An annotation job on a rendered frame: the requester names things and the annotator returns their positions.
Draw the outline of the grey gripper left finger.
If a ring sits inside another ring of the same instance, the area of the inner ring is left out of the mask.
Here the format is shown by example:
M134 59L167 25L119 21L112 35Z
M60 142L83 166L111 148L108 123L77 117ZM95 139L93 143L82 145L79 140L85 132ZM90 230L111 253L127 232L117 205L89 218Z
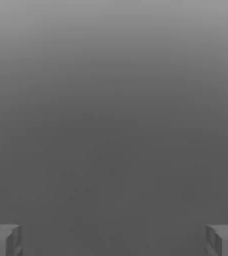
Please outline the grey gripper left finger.
M23 256L21 225L0 224L0 256Z

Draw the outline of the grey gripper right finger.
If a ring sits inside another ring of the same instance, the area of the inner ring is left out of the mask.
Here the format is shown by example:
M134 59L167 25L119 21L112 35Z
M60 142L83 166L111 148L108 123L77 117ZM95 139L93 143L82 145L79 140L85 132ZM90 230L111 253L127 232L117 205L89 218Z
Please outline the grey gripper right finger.
M228 225L207 225L205 256L228 256Z

